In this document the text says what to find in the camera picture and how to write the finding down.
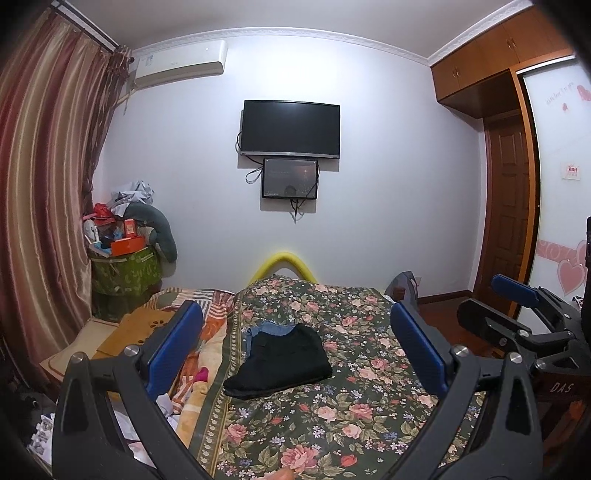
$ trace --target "bag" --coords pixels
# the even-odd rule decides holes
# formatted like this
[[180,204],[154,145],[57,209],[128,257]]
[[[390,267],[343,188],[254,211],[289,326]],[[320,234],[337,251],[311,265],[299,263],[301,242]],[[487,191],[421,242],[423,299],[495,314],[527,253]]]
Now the bag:
[[386,295],[394,301],[405,300],[418,311],[418,285],[413,272],[402,272],[386,288]]

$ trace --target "cabinet door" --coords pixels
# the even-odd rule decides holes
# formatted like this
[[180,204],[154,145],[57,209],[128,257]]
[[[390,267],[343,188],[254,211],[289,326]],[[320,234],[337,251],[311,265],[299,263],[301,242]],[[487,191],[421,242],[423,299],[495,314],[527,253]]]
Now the cabinet door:
[[453,54],[435,64],[431,68],[431,72],[433,73],[433,83],[435,83],[437,100],[450,96],[460,89]]
[[468,42],[453,53],[452,57],[455,59],[457,79],[461,89],[488,77],[488,66],[477,42]]
[[510,18],[503,26],[509,34],[509,40],[520,62],[554,51],[534,8],[529,8]]
[[538,19],[538,23],[542,31],[546,33],[546,37],[550,40],[553,51],[565,50],[567,48],[572,50],[572,47],[558,31],[558,29],[552,23],[552,20],[546,17],[545,13],[541,10],[534,8],[535,15]]
[[519,63],[517,53],[511,44],[509,34],[503,25],[497,25],[476,39],[485,55],[488,76],[502,72]]

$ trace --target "wooden door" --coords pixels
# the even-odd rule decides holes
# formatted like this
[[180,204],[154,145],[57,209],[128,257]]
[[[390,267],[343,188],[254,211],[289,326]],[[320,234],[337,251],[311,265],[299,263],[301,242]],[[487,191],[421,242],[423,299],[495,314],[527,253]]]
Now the wooden door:
[[502,72],[519,63],[510,36],[502,24],[483,33],[476,42],[480,50],[486,53],[489,75]]
[[460,89],[457,81],[456,63],[453,55],[444,58],[431,68],[433,73],[433,83],[435,84],[435,94],[437,100],[441,100]]
[[538,18],[537,10],[530,8],[503,23],[519,62],[554,51]]
[[485,57],[477,42],[468,42],[451,56],[456,63],[456,74],[461,89],[488,77]]
[[511,302],[496,295],[491,279],[501,273],[517,279],[525,249],[530,171],[521,114],[485,120],[488,198],[485,238],[475,297],[505,314]]

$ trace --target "crown molding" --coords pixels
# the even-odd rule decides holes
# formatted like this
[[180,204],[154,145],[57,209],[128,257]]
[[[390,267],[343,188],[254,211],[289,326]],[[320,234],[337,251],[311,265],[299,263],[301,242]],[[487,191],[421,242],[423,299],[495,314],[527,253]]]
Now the crown molding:
[[180,45],[187,45],[199,41],[218,40],[221,38],[231,37],[250,37],[254,35],[280,35],[287,37],[308,37],[323,38],[325,40],[336,40],[345,43],[352,43],[353,45],[360,45],[362,47],[373,48],[375,50],[381,50],[428,66],[428,60],[425,57],[421,57],[420,55],[404,50],[403,48],[388,45],[387,43],[382,43],[363,37],[356,37],[355,35],[348,35],[345,33],[329,32],[325,30],[314,30],[311,28],[291,27],[225,28],[224,30],[213,30],[209,32],[194,33],[190,35],[185,35],[183,37],[171,38],[170,40],[164,40],[158,43],[153,43],[146,47],[138,48],[134,50],[134,57],[138,59],[144,55],[164,50],[165,48],[178,47]]
[[435,65],[438,61],[443,60],[450,53],[454,52],[462,45],[468,43],[473,38],[477,37],[486,30],[490,30],[495,25],[498,25],[502,21],[507,20],[509,17],[517,15],[522,10],[531,7],[532,2],[530,0],[513,0],[511,3],[506,4],[497,11],[491,13],[487,17],[483,18],[476,24],[472,25],[464,33],[461,33],[454,38],[447,45],[437,50],[433,55],[428,58],[428,65]]

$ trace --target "blue clamp pad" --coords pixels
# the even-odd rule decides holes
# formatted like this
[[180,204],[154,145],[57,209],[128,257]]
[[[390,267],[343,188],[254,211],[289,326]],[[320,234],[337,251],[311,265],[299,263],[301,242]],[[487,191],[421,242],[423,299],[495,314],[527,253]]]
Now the blue clamp pad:
[[505,297],[528,309],[536,308],[540,303],[538,293],[534,288],[504,275],[498,274],[492,277],[491,287],[501,297]]
[[191,302],[148,365],[146,390],[151,400],[156,400],[170,389],[202,328],[203,311],[198,303]]
[[445,363],[426,333],[400,302],[392,307],[390,325],[423,388],[430,395],[444,398],[449,391]]

